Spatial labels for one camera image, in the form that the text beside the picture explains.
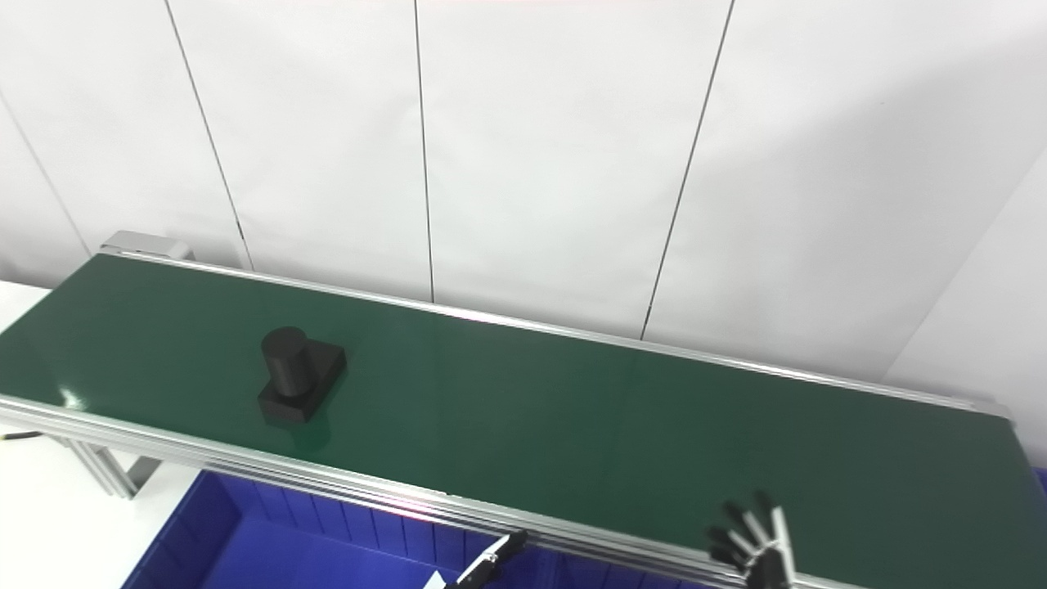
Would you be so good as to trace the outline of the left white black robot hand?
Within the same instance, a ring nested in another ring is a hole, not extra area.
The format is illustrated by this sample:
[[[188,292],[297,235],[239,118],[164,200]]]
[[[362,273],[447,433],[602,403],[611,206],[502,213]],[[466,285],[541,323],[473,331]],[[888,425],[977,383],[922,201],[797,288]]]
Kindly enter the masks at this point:
[[[500,574],[502,566],[519,556],[528,543],[530,533],[526,529],[504,534],[493,544],[483,549],[469,566],[453,582],[446,582],[440,573],[427,579],[423,588],[483,588]]]

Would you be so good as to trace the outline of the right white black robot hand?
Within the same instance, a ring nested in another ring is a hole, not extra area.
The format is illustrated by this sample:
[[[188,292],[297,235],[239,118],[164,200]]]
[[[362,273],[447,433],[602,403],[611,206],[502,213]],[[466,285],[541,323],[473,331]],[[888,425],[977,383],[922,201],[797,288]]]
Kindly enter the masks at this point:
[[[788,518],[767,493],[754,495],[755,508],[721,504],[732,525],[711,526],[709,556],[743,577],[747,588],[793,588],[797,582]]]

